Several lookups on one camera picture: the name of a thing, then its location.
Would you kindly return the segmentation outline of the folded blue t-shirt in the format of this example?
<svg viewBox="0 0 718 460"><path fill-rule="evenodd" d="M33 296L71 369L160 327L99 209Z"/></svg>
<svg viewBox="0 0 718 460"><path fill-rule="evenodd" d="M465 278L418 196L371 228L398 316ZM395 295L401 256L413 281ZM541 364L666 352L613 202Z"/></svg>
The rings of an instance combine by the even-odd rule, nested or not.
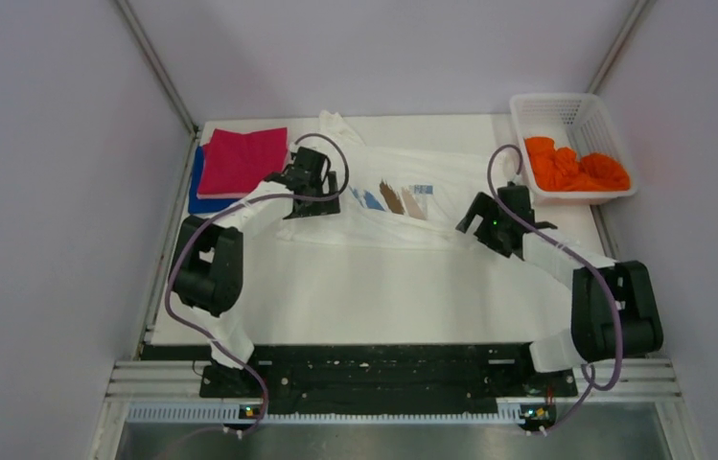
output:
<svg viewBox="0 0 718 460"><path fill-rule="evenodd" d="M222 160L213 148L196 148L188 193L190 214L216 213L246 194L243 182L223 170Z"/></svg>

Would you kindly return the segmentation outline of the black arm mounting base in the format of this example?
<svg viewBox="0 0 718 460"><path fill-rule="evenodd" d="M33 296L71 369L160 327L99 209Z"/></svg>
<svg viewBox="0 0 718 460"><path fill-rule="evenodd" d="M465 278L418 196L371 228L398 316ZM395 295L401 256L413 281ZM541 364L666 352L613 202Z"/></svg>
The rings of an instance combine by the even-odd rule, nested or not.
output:
<svg viewBox="0 0 718 460"><path fill-rule="evenodd" d="M239 414L442 416L498 412L498 399L576 397L575 366L533 370L525 343L258 345L248 370L213 362L210 345L144 346L147 361L202 361L203 399L244 399Z"/></svg>

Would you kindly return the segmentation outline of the white printed t-shirt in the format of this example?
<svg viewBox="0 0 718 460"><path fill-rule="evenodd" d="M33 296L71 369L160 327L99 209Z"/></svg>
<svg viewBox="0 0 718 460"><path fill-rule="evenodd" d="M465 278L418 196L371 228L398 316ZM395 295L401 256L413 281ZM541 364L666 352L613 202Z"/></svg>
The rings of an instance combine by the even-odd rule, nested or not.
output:
<svg viewBox="0 0 718 460"><path fill-rule="evenodd" d="M336 215L282 221L285 242L449 250L465 238L455 229L474 198L488 189L491 153L506 143L502 115L343 117L323 110L317 130L347 161L349 186Z"/></svg>

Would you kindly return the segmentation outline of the white plastic basket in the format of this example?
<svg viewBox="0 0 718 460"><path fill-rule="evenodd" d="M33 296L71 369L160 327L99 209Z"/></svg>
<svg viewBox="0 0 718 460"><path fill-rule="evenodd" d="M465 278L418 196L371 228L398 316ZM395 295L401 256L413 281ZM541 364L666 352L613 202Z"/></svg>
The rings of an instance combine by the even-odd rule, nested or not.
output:
<svg viewBox="0 0 718 460"><path fill-rule="evenodd" d="M603 100L588 93L529 93L511 98L513 127L523 157L522 176L538 205L599 205L637 192L637 168L618 134ZM628 188L610 191L551 191L538 182L527 140L543 137L556 149L570 149L581 159L600 153L620 164Z"/></svg>

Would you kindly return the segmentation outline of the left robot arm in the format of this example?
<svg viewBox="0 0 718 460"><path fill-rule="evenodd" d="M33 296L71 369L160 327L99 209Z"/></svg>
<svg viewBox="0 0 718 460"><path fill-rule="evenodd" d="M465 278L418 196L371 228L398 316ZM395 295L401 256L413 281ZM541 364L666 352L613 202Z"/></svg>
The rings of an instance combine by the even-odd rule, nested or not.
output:
<svg viewBox="0 0 718 460"><path fill-rule="evenodd" d="M339 213L339 193L330 158L300 147L285 168L243 199L212 218L182 221L165 311L208 341L213 361L225 366L223 384L235 395L253 393L260 380L257 367L248 363L254 344L241 319L246 243L282 219Z"/></svg>

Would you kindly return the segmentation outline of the folded pink t-shirt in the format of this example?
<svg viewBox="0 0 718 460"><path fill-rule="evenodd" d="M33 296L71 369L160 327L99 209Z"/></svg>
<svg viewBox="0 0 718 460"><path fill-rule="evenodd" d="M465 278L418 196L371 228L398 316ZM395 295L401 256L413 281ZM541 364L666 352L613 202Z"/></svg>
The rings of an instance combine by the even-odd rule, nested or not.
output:
<svg viewBox="0 0 718 460"><path fill-rule="evenodd" d="M201 192L196 193L197 199L209 200L209 199L242 199L251 192L236 192L236 193L222 193L222 194L202 194Z"/></svg>

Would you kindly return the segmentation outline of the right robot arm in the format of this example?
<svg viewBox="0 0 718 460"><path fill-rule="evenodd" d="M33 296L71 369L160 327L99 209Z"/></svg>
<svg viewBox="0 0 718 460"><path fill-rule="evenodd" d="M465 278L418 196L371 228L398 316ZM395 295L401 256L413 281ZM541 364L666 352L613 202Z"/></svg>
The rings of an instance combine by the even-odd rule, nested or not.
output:
<svg viewBox="0 0 718 460"><path fill-rule="evenodd" d="M478 193L456 228L506 258L536 266L571 294L568 327L529 343L529 359L514 369L523 393L541 394L556 371L661 349L663 330L647 266L589 251L556 225L536 220L526 187L508 183L494 195Z"/></svg>

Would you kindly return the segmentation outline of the folded magenta t-shirt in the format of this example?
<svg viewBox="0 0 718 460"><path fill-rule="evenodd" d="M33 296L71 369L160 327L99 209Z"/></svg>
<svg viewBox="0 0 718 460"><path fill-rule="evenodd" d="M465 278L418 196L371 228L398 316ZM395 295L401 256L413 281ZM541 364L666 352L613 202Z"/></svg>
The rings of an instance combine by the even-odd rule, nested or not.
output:
<svg viewBox="0 0 718 460"><path fill-rule="evenodd" d="M254 191L269 174L280 172L287 163L286 127L240 133L215 129L209 142L222 160L223 170L238 177L247 192Z"/></svg>

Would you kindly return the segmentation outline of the orange crumpled t-shirt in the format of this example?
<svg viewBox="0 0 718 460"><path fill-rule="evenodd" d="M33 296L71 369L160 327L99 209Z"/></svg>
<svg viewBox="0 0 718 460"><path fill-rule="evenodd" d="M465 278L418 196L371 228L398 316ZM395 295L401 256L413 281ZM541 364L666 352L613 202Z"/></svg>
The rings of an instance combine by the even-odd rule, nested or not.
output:
<svg viewBox="0 0 718 460"><path fill-rule="evenodd" d="M549 192L619 192L631 188L630 175L608 155L593 152L579 157L574 149L559 147L548 137L524 140L540 189Z"/></svg>

